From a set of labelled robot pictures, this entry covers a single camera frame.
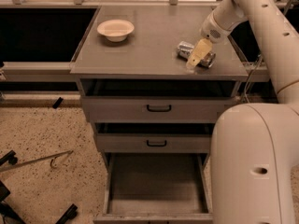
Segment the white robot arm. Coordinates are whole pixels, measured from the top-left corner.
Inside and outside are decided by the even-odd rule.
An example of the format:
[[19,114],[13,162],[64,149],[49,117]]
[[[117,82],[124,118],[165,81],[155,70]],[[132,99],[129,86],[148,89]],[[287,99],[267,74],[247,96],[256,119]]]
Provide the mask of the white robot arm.
[[291,169],[299,160],[299,34],[277,0],[222,0],[201,27],[188,59],[211,51],[213,31],[248,21],[278,98],[221,114],[211,139],[213,224],[295,224]]

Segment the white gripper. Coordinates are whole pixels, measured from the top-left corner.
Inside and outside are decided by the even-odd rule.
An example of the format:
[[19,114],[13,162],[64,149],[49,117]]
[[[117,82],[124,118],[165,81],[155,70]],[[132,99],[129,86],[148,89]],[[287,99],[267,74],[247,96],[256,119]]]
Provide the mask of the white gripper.
[[200,34],[203,37],[194,46],[188,61],[188,68],[194,68],[210,51],[212,43],[220,43],[231,33],[231,22],[224,17],[210,13],[202,24]]

